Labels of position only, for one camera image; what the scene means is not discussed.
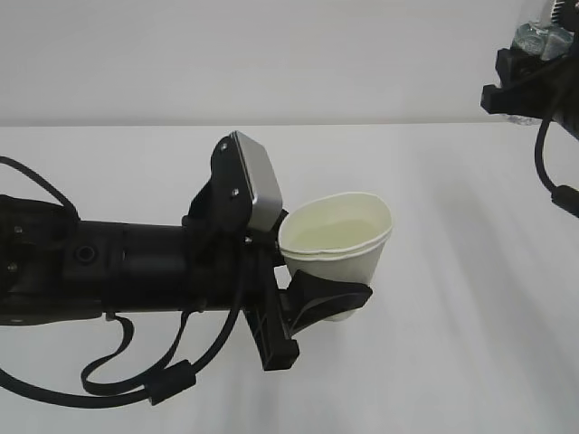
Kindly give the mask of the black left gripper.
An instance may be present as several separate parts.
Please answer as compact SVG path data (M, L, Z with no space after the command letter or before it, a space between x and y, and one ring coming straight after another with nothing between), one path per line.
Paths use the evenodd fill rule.
M266 247L252 247L249 254L249 293L243 312L265 372L288 370L295 363L299 345L290 335L357 310L373 295L366 284L319 278L302 270L280 291L274 265L285 264L280 251L280 226L288 215L282 209L265 235Z

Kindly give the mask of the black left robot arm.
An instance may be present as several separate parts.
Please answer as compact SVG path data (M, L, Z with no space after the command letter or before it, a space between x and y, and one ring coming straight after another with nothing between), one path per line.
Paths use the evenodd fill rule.
M289 369L296 334L362 307L369 286L296 272L279 288L272 233L78 221L60 205L1 199L1 321L37 326L105 313L217 311L239 305L262 367Z

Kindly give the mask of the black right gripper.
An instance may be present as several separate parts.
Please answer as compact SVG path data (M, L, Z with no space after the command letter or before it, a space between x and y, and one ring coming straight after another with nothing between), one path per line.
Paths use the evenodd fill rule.
M519 49L498 50L495 70L499 85L485 85L480 106L490 115L543 118L540 135L555 122L571 136L578 135L578 43L562 59L553 86L549 75L556 60L543 61Z

